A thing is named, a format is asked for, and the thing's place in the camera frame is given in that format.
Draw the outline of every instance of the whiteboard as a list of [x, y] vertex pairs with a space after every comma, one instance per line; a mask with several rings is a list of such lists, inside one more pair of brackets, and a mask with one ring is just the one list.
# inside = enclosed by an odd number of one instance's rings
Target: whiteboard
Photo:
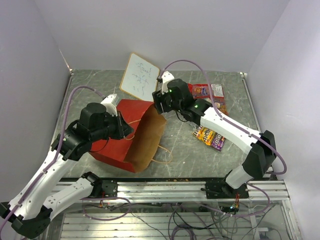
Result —
[[140, 100], [153, 102], [152, 93], [157, 88], [160, 69], [135, 53], [131, 53], [120, 89]]

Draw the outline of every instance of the handwriting on whiteboard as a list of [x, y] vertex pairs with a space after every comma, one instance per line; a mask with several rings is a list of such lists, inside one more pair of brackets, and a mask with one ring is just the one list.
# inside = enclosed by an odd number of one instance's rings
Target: handwriting on whiteboard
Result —
[[136, 81], [136, 84], [133, 86], [133, 90], [137, 93], [142, 93], [142, 96], [144, 96], [144, 88], [149, 84], [148, 78], [151, 77], [152, 68], [150, 67], [147, 69], [142, 62], [137, 62], [135, 65], [139, 71], [137, 74], [132, 73], [132, 76]]

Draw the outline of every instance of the marble table surface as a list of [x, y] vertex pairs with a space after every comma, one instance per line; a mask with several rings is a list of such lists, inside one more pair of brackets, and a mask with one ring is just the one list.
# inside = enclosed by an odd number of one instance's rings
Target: marble table surface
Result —
[[[187, 83], [206, 83], [200, 71], [170, 72], [176, 78], [180, 78]], [[134, 97], [119, 89], [123, 74], [123, 70], [73, 70], [66, 97], [75, 87], [87, 85], [105, 95], [116, 93], [122, 99], [134, 99]], [[208, 71], [207, 74], [211, 83], [222, 84], [229, 116], [249, 128], [257, 129], [253, 109], [240, 73]], [[63, 111], [58, 120], [55, 136], [61, 130], [66, 102], [63, 104]], [[81, 109], [90, 102], [99, 103], [101, 98], [87, 89], [76, 92], [70, 105], [67, 125], [78, 119]], [[86, 153], [64, 177], [79, 178], [83, 173], [89, 171], [101, 178], [224, 177], [230, 170], [239, 166], [245, 160], [240, 148], [228, 139], [225, 141], [222, 151], [219, 152], [196, 139], [192, 135], [194, 127], [187, 122], [179, 121], [174, 112], [165, 113], [164, 116], [167, 123], [160, 145], [172, 151], [173, 160], [171, 163], [161, 164], [151, 161], [149, 167], [143, 172], [132, 173], [95, 160], [90, 154]], [[154, 159], [168, 161], [169, 156], [165, 151], [158, 148]]]

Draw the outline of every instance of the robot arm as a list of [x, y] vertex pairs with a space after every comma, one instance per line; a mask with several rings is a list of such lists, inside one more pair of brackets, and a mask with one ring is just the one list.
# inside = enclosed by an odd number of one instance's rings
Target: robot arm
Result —
[[[155, 108], [159, 114], [170, 111], [179, 112], [187, 121], [202, 125], [223, 135], [246, 154], [243, 164], [225, 176], [226, 185], [222, 189], [223, 192], [234, 195], [232, 192], [247, 181], [263, 178], [275, 160], [276, 155], [268, 147], [252, 137], [251, 134], [260, 136], [260, 138], [276, 148], [275, 138], [271, 132], [260, 133], [240, 124], [220, 111], [221, 116], [219, 116], [211, 103], [204, 99], [194, 99], [189, 91], [188, 84], [181, 79], [175, 79], [168, 71], [163, 73], [161, 79], [162, 89], [152, 94]], [[241, 126], [249, 134], [244, 133], [224, 119]]]
[[[95, 174], [87, 172], [73, 185], [50, 195], [58, 181], [82, 157], [91, 150], [98, 140], [109, 138], [120, 140], [134, 130], [117, 112], [119, 99], [116, 94], [106, 97], [101, 103], [92, 102], [82, 109], [80, 118], [73, 121], [65, 130], [61, 150], [56, 162], [47, 168], [56, 155], [60, 134], [51, 145], [43, 164], [30, 182], [10, 202], [0, 203], [0, 216], [9, 218], [12, 228], [19, 234], [33, 239], [40, 235], [50, 221], [61, 211], [82, 198], [101, 196], [102, 181]], [[33, 185], [31, 192], [20, 200], [27, 189]]]

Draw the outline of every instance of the tan string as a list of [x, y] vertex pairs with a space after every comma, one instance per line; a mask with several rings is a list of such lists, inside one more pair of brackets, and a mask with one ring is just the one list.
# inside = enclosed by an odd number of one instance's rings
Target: tan string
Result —
[[[139, 122], [140, 120], [141, 120], [141, 119], [135, 120], [135, 121], [131, 121], [131, 122], [129, 122], [128, 124], [130, 125], [130, 124]], [[125, 139], [125, 140], [132, 140], [132, 139], [134, 139], [134, 137], [135, 137], [135, 135], [133, 135], [133, 137], [131, 137], [131, 138], [124, 138], [124, 139]], [[173, 158], [174, 158], [174, 157], [172, 156], [172, 152], [169, 151], [168, 149], [166, 149], [166, 148], [163, 147], [163, 146], [158, 145], [158, 147], [161, 148], [161, 149], [163, 149], [163, 150], [165, 150], [166, 152], [169, 153], [169, 155], [170, 155], [170, 157], [171, 157], [170, 161], [157, 161], [157, 160], [154, 160], [154, 159], [151, 159], [151, 160], [154, 161], [154, 162], [156, 162], [156, 163], [159, 163], [159, 164], [169, 164], [169, 163], [171, 163], [172, 160], [173, 160]]]

